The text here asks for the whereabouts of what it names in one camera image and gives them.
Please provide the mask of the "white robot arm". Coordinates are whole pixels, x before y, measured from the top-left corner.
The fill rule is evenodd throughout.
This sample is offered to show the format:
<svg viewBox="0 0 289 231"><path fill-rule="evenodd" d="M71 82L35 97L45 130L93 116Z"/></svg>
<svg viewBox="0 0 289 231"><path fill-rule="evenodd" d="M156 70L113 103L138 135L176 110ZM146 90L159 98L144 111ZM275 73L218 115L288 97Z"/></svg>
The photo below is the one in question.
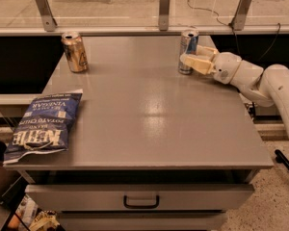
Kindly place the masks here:
<svg viewBox="0 0 289 231"><path fill-rule="evenodd" d="M212 75L234 86L249 101L263 107L275 105L289 138L289 69L272 64L266 69L230 52L199 45L192 54L184 52L180 62L202 75Z"/></svg>

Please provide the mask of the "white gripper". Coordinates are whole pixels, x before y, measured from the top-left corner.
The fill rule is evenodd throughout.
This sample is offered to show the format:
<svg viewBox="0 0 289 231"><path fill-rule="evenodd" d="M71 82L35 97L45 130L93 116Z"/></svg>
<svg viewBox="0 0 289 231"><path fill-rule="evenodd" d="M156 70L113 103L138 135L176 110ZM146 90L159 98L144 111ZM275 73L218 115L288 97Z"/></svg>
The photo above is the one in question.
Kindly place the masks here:
<svg viewBox="0 0 289 231"><path fill-rule="evenodd" d="M182 54L179 60L203 75L212 73L215 67L213 78L220 83L229 84L242 58L230 52L219 53L216 48L199 45L195 55Z"/></svg>

